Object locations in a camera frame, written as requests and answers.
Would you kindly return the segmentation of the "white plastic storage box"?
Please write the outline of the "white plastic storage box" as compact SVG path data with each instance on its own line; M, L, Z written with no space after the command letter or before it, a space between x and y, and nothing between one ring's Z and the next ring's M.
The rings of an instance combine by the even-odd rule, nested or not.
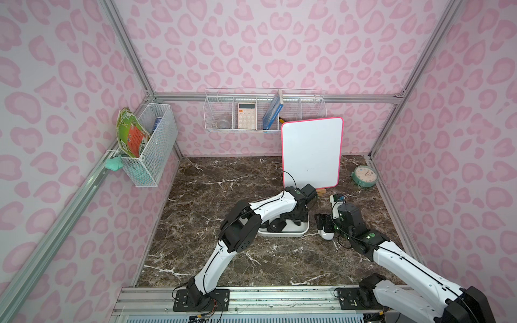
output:
M258 235L267 238L301 238L304 234L308 232L310 227L309 220L306 223L302 223L301 226L296 226L292 221L286 220L287 226L285 227L284 231L282 231L281 233L268 232L267 226L272 220L277 218L282 219L282 215L269 219L263 224L261 224L261 227L258 230Z

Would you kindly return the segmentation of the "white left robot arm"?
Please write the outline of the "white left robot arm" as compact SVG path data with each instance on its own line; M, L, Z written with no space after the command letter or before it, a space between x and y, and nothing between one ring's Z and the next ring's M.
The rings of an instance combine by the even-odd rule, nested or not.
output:
M316 198L316 189L285 187L278 195L263 201L238 201L221 224L221 231L212 255L204 267L188 280L187 291L196 304L205 304L217 287L219 278L240 252L256 238L261 227L280 233L288 222L295 226L308 222L308 205Z

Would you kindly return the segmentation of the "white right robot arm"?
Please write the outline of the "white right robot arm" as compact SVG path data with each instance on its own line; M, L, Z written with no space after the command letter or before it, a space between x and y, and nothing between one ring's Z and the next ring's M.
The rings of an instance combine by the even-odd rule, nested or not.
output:
M375 301L414 322L494 322L494 313L482 291L474 286L461 287L416 261L385 234L368 228L355 205L336 201L330 214L316 214L315 219L322 238L345 238L357 253L412 288L408 292L384 276L373 274L360 286L363 304Z

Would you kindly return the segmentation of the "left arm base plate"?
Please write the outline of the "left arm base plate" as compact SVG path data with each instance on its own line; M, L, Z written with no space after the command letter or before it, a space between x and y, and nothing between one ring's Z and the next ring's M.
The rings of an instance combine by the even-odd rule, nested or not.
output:
M192 296L188 290L179 289L174 296L174 312L227 312L229 289L215 289L207 295Z

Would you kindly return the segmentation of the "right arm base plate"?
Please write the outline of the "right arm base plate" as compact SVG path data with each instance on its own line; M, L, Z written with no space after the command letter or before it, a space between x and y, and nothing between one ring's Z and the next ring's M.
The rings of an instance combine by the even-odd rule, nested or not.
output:
M365 287L338 287L333 296L339 301L342 310L381 310L374 294Z

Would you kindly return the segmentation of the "white computer mouse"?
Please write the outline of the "white computer mouse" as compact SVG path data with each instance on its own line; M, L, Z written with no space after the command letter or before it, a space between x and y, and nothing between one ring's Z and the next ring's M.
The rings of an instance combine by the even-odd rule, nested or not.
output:
M318 230L319 236L327 241L333 240L335 236L335 229L331 226L330 228L323 228Z

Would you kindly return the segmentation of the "black ribbed computer mouse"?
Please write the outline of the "black ribbed computer mouse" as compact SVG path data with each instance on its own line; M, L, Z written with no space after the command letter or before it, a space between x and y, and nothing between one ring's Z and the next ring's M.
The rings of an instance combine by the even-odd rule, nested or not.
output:
M272 220L267 226L267 231L271 233L281 233L287 226L285 219L277 218Z

